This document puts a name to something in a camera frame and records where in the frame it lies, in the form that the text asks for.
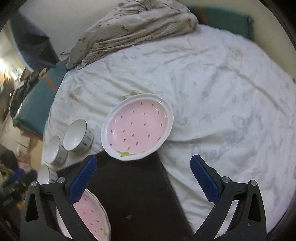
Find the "blue gripper pad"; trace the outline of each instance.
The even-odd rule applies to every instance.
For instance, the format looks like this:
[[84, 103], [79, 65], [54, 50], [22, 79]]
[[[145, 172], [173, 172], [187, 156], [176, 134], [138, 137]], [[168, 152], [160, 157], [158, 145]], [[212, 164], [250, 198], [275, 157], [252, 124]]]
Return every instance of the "blue gripper pad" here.
[[219, 188], [195, 156], [190, 160], [190, 169], [208, 201], [216, 204], [219, 201]]
[[78, 202], [87, 188], [92, 176], [96, 171], [97, 160], [93, 156], [84, 165], [80, 173], [69, 187], [68, 201], [73, 204]]

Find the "white comforter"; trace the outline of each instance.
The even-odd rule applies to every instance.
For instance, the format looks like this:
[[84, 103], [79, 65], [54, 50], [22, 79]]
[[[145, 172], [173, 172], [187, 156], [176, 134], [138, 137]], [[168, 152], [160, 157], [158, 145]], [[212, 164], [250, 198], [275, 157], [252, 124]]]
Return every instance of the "white comforter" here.
[[[81, 156], [69, 153], [63, 167], [103, 150], [105, 117], [134, 90], [155, 93], [172, 105], [173, 129], [158, 153], [193, 231], [213, 207], [191, 173], [194, 154], [221, 176], [258, 182], [270, 231], [295, 190], [292, 78], [255, 43], [203, 25], [191, 34], [112, 53], [69, 71], [57, 92], [45, 142], [54, 135], [62, 140], [68, 125], [79, 118], [95, 132], [91, 149]], [[219, 234], [226, 231], [234, 209]]]

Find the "dark board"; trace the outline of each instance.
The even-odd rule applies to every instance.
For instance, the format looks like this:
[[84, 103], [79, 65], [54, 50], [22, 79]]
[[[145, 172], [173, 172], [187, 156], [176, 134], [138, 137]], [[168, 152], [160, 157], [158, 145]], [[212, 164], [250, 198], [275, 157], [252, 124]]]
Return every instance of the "dark board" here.
[[112, 241], [183, 241], [193, 234], [156, 153], [130, 162], [106, 152], [96, 158], [98, 166], [87, 188], [107, 212]]

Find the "teal pillow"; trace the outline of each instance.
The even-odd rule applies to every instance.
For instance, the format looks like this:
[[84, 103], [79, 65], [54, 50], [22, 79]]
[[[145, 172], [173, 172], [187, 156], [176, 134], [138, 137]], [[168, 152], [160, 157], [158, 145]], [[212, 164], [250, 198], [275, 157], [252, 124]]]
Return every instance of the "teal pillow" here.
[[237, 13], [222, 7], [187, 5], [199, 23], [214, 28], [225, 29], [253, 40], [253, 19], [246, 14]]
[[22, 102], [13, 125], [20, 124], [23, 129], [42, 137], [50, 107], [66, 73], [62, 62], [48, 70]]

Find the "beige blanket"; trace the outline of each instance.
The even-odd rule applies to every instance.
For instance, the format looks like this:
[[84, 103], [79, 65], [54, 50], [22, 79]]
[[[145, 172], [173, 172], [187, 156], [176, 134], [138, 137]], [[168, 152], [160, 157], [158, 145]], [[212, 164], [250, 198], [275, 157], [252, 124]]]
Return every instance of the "beige blanket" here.
[[176, 0], [127, 0], [87, 29], [60, 60], [81, 69], [116, 50], [192, 32], [197, 18]]

